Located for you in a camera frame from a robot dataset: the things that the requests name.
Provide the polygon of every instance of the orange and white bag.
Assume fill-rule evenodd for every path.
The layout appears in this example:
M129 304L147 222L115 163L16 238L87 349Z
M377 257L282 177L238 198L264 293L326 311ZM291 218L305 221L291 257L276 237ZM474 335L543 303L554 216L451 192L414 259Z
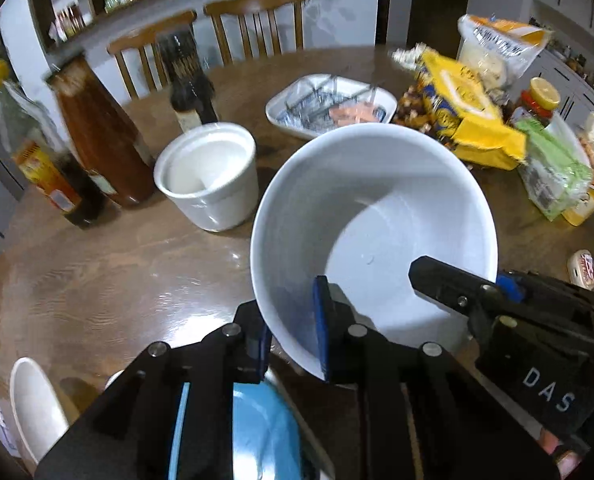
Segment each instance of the orange and white bag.
M547 45L552 31L527 23L465 14L457 27L464 44L459 61L477 72L486 91L507 89Z

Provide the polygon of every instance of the white lettering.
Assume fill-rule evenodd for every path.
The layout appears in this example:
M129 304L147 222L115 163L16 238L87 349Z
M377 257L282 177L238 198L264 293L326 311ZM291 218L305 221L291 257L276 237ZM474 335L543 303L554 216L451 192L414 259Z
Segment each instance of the white lettering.
M548 399L548 402L550 402L550 399L552 398L552 393L555 391L555 384L557 383L550 383L548 386L546 386L543 390L539 392L539 395L545 395L546 399Z
M530 369L530 371L528 372L528 375L526 375L526 378L523 380L523 384L525 384L526 386L531 388L535 384L537 384L537 381L539 381L540 377L541 377L541 374L539 373L539 370L532 367Z
M574 400L574 394L568 393L564 395L564 398L561 399L561 402L556 406L556 408L560 412L564 412L570 407L570 403Z

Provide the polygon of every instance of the yellow and red label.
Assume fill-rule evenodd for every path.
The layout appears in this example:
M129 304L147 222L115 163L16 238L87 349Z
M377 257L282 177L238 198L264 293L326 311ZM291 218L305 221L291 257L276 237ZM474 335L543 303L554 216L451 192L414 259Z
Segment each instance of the yellow and red label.
M81 197L33 140L28 140L13 159L26 178L63 214L72 212L81 202Z

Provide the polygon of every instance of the wooden table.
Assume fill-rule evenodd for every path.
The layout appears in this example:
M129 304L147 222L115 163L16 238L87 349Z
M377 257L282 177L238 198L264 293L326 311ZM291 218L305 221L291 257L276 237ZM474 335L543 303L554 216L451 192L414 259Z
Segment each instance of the wooden table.
M267 121L265 104L309 73L371 82L395 96L411 83L380 48L311 50L212 70L222 119L241 124L256 139L264 189L303 145ZM126 110L155 154L180 133L165 91ZM493 212L500 268L566 279L570 254L588 249L594 255L594 215L576 228L563 219L548 222L529 202L516 172L475 176ZM135 210L108 208L102 222L82 231L28 191L0 258L0 397L8 424L14 426L9 375L21 356L35 359L82 410L148 343L190 344L231 320L237 305L253 297L251 225L204 232L157 194ZM352 393L276 366L336 462L338 477L354 478L358 469L348 458L349 447L358 446Z

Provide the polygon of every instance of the wooden chair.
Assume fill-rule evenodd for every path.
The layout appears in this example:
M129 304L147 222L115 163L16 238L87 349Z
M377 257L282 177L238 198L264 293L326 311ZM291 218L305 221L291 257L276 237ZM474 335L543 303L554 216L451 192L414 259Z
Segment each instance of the wooden chair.
M132 83L132 79L130 78L126 61L123 59L123 51L130 48L136 48L139 51L141 66L143 68L144 75L146 76L148 90L152 92L157 88L155 87L155 80L153 79L152 72L150 71L145 47L147 45L152 47L152 51L155 54L155 66L157 67L157 74L159 76L159 80L161 81L161 85L164 86L168 80L166 78L164 65L161 62L161 57L155 48L155 40L157 39L157 35L167 30L172 31L176 28L181 28L184 25L192 25L196 19L197 13L194 12L194 10L187 10L186 12L182 12L176 16L171 16L170 18L161 20L160 22L154 23L153 25L142 28L141 30L133 30L132 32L126 34L126 36L122 36L118 40L114 40L108 45L108 54L114 56L117 60L119 70L122 73L123 82L128 89L128 94L130 94L131 99L137 98L138 95L137 91L135 90L135 86Z
M221 21L221 16L223 14L232 14L238 17L239 30L241 31L241 40L244 43L244 54L246 55L246 59L251 59L253 57L253 52L250 46L250 37L248 36L248 26L246 25L246 14L252 14L254 33L259 48L259 56L267 57L266 38L264 37L260 12L265 10L268 15L272 52L274 54L281 54L282 48L279 44L279 31L277 30L277 22L274 18L274 10L286 4L292 4L295 16L295 43L297 49L302 50L303 24L301 19L301 6L304 1L305 0L221 0L219 2L212 2L203 7L203 12L212 18L212 25L214 25L215 28L217 42L219 43L219 51L221 52L221 59L223 60L224 65L232 63L232 55L230 54L230 48L228 47L226 31L224 30L223 22Z

